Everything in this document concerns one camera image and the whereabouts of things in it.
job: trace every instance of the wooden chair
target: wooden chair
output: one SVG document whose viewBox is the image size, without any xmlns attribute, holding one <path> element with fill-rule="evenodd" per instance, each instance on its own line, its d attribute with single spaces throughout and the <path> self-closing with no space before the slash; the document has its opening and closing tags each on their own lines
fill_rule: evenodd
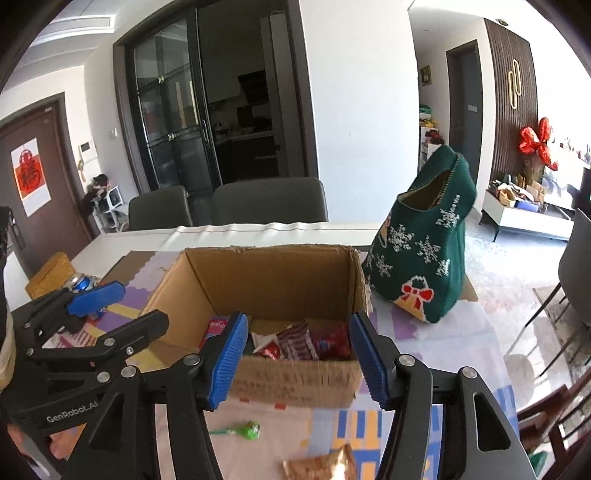
<svg viewBox="0 0 591 480">
<path fill-rule="evenodd" d="M 588 369 L 571 388 L 562 385 L 547 397 L 517 413 L 519 438 L 527 453 L 533 453 L 546 438 L 550 440 L 556 460 L 543 480 L 558 479 L 590 437 L 589 432 L 582 431 L 591 420 L 591 415 L 583 416 L 582 408 L 591 398 L 591 393 L 576 402 L 590 381 L 591 369 Z M 577 412 L 583 416 L 581 422 L 563 437 L 564 429 L 561 426 Z M 579 434 L 579 438 L 574 444 L 565 447 L 564 443 L 575 434 Z"/>
</svg>

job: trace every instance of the red balloon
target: red balloon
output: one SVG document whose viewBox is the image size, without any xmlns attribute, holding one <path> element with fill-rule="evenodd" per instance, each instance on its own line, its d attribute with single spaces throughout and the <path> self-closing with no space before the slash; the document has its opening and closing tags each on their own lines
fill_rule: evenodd
<svg viewBox="0 0 591 480">
<path fill-rule="evenodd" d="M 548 145 L 540 145 L 540 148 L 538 149 L 538 156 L 542 163 L 546 165 L 550 170 L 558 170 L 558 162 L 552 162 L 552 155 L 550 152 L 550 147 Z"/>
<path fill-rule="evenodd" d="M 519 150 L 524 155 L 531 155 L 540 147 L 540 140 L 535 134 L 534 129 L 525 127 L 521 129 L 521 142 L 519 143 Z"/>
<path fill-rule="evenodd" d="M 540 142 L 547 142 L 550 140 L 550 134 L 552 133 L 552 127 L 550 126 L 550 120 L 545 116 L 540 120 L 540 127 L 538 129 L 540 135 Z"/>
</svg>

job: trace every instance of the green lollipop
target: green lollipop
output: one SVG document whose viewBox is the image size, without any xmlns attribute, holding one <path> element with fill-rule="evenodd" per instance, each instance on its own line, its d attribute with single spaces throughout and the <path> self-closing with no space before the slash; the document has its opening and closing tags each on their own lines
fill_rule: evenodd
<svg viewBox="0 0 591 480">
<path fill-rule="evenodd" d="M 238 427 L 237 429 L 215 430 L 209 432 L 210 435 L 225 435 L 237 433 L 246 440 L 256 440 L 261 434 L 261 426 L 255 421 L 249 421 L 246 425 Z"/>
</svg>

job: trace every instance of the tile floor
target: tile floor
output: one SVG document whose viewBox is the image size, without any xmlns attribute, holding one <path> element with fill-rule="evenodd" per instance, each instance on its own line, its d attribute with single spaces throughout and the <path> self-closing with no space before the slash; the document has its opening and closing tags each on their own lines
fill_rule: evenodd
<svg viewBox="0 0 591 480">
<path fill-rule="evenodd" d="M 558 283 L 558 262 L 566 242 L 501 232 L 493 243 L 493 227 L 478 225 L 479 220 L 480 215 L 472 210 L 466 221 L 466 273 L 496 329 L 515 402 L 521 409 L 571 383 L 563 357 L 542 378 L 536 378 L 560 350 L 544 312 L 527 328 L 513 351 L 506 354 L 540 306 L 532 289 Z"/>
</svg>

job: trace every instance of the candy wrapper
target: candy wrapper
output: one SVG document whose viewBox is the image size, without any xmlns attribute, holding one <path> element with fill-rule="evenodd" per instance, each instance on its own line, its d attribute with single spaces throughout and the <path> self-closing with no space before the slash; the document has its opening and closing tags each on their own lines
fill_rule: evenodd
<svg viewBox="0 0 591 480">
<path fill-rule="evenodd" d="M 298 323 L 277 334 L 279 346 L 288 360 L 318 360 L 306 322 Z"/>
<path fill-rule="evenodd" d="M 203 335 L 203 339 L 201 340 L 201 343 L 199 344 L 199 348 L 203 348 L 203 345 L 205 345 L 205 341 L 208 338 L 221 334 L 227 324 L 228 324 L 228 317 L 212 318 L 209 321 L 209 325 L 207 326 L 207 330 L 205 331 L 205 335 Z"/>
<path fill-rule="evenodd" d="M 330 360 L 332 358 L 348 360 L 351 356 L 349 326 L 345 322 L 326 336 L 314 336 L 312 341 L 320 360 Z"/>
<path fill-rule="evenodd" d="M 277 335 L 260 335 L 251 332 L 252 342 L 254 343 L 254 355 L 264 356 L 272 360 L 280 360 L 285 358 L 281 348 L 279 347 L 279 340 Z"/>
<path fill-rule="evenodd" d="M 283 462 L 287 480 L 356 480 L 355 460 L 348 443 L 340 449 L 314 458 Z"/>
</svg>

